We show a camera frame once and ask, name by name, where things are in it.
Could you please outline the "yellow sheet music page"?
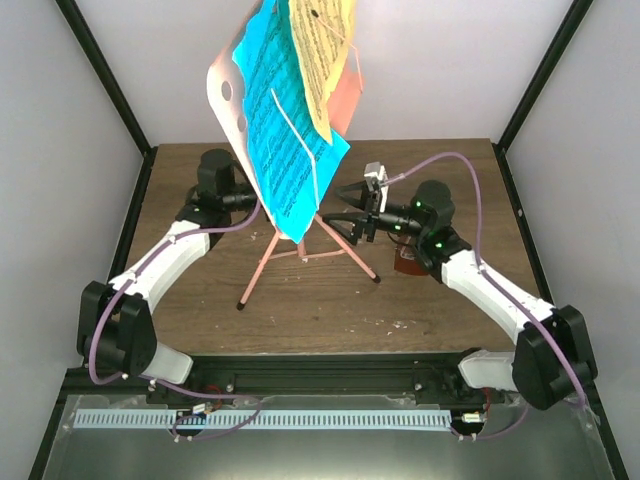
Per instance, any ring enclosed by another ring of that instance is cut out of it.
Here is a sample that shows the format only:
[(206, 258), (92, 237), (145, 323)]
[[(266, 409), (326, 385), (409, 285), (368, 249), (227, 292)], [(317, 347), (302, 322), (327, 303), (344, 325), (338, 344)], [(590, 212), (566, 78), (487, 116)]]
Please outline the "yellow sheet music page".
[(347, 61), (355, 32), (354, 1), (290, 1), (289, 21), (306, 103), (317, 133), (333, 142), (329, 98)]

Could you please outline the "black frame post right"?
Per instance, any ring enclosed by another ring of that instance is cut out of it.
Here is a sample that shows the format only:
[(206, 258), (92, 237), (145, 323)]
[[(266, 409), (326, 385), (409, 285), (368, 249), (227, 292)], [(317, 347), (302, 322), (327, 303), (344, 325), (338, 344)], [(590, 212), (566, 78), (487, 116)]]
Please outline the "black frame post right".
[(513, 144), (592, 4), (593, 0), (574, 0), (571, 2), (497, 142), (500, 150), (508, 151)]

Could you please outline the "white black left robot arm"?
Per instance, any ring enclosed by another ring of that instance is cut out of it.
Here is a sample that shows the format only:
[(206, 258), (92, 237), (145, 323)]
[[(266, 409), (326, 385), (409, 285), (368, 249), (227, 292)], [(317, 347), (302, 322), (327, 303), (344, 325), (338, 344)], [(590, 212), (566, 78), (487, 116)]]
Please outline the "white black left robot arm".
[(167, 233), (138, 262), (107, 283), (93, 281), (80, 300), (77, 350), (97, 385), (142, 377), (169, 383), (181, 403), (196, 402), (203, 377), (193, 359), (162, 344), (152, 314), (179, 277), (226, 233), (249, 225), (260, 203), (240, 163), (224, 149), (202, 154), (197, 183)]

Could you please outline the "black frame post left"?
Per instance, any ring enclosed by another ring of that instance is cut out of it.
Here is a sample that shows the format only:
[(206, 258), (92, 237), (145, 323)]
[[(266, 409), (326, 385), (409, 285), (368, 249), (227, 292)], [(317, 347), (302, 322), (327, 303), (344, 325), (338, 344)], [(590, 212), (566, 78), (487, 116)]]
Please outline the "black frame post left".
[(55, 3), (89, 61), (109, 100), (117, 111), (136, 148), (143, 156), (149, 155), (153, 148), (144, 134), (79, 5), (74, 0), (55, 0)]

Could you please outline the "red-brown wooden metronome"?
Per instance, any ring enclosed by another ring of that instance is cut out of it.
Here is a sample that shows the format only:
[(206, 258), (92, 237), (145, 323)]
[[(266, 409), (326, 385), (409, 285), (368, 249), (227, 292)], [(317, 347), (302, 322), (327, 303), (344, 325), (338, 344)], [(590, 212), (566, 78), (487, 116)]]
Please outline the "red-brown wooden metronome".
[(394, 270), (410, 276), (427, 276), (428, 272), (419, 263), (415, 249), (407, 237), (401, 237), (396, 243)]

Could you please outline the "black frame post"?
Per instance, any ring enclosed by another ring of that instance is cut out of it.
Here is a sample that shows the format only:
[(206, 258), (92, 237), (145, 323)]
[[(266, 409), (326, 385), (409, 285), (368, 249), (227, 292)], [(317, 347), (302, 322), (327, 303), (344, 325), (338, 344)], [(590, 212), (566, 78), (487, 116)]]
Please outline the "black frame post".
[(508, 151), (513, 144), (592, 4), (593, 0), (574, 0), (571, 2), (497, 142), (500, 150)]
[(89, 61), (109, 100), (117, 111), (136, 148), (143, 156), (149, 155), (153, 148), (144, 134), (79, 5), (74, 0), (55, 0), (55, 3)]

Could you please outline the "pink tripod music stand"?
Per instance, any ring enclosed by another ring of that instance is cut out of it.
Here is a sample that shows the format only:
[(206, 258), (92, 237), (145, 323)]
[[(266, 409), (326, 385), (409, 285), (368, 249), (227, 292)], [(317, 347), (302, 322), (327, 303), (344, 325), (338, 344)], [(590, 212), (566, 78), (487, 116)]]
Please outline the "pink tripod music stand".
[(290, 11), (285, 1), (256, 2), (206, 77), (209, 105), (274, 227), (239, 309), (248, 303), (266, 264), (277, 258), (279, 241), (292, 241), (294, 254), (309, 259), (304, 237), (312, 225), (333, 238), (337, 252), (349, 255), (371, 280), (380, 280), (318, 213), (350, 146), (338, 132), (324, 140), (312, 124)]

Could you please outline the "blue sheet music booklet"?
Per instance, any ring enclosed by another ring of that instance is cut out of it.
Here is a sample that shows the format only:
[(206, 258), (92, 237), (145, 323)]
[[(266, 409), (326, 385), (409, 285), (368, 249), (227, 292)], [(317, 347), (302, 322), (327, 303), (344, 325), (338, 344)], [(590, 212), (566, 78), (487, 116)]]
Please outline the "blue sheet music booklet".
[(276, 228), (300, 242), (350, 149), (332, 131), (331, 144), (309, 114), (285, 1), (265, 1), (232, 54), (245, 86), (247, 150)]

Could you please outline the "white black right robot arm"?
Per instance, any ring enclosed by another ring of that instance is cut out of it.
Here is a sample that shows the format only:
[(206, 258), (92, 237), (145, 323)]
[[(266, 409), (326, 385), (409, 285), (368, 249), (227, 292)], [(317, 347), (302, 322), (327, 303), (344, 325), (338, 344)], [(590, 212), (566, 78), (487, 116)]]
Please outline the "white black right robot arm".
[(419, 268), (458, 292), (491, 318), (512, 340), (512, 352), (474, 351), (444, 378), (447, 396), (465, 403), (480, 388), (514, 391), (538, 410), (547, 410), (584, 389), (598, 375), (586, 322), (571, 305), (537, 298), (491, 268), (452, 226), (449, 188), (422, 182), (405, 205), (389, 203), (377, 180), (336, 189), (349, 213), (326, 214), (325, 223), (351, 244), (374, 240), (379, 231), (407, 238)]

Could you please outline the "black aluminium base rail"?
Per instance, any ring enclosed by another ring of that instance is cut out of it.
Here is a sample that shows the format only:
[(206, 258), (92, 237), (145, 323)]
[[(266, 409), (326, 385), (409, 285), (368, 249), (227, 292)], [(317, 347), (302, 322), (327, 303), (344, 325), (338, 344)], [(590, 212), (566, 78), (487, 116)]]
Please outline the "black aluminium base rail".
[(196, 355), (185, 390), (252, 395), (409, 395), (471, 407), (483, 390), (513, 392), (512, 355), (453, 353)]

